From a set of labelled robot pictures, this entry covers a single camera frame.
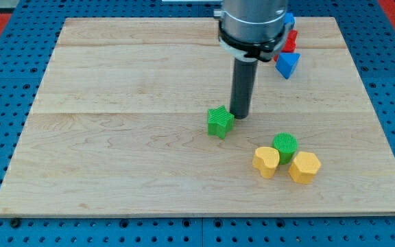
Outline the blue block behind arm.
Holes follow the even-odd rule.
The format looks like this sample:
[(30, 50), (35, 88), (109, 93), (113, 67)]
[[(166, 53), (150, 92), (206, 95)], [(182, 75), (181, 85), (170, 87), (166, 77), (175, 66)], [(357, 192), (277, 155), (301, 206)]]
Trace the blue block behind arm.
[(287, 26), (290, 30), (294, 28), (296, 21), (294, 14), (291, 12), (285, 13), (284, 25)]

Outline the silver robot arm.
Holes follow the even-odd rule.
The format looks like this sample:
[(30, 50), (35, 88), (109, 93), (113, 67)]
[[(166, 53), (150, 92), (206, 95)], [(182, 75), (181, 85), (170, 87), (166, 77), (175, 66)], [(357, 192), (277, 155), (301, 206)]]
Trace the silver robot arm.
[(244, 119), (258, 62), (269, 62), (284, 47), (293, 22), (285, 22), (288, 0), (223, 0), (214, 10), (219, 44), (234, 58), (230, 113)]

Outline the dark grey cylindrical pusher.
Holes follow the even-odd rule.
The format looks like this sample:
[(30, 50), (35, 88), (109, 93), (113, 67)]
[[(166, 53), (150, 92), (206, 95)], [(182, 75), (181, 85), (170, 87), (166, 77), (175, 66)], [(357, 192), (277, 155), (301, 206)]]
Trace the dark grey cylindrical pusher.
[(230, 96), (230, 113), (235, 119), (245, 119), (249, 114), (257, 64), (257, 60), (235, 59)]

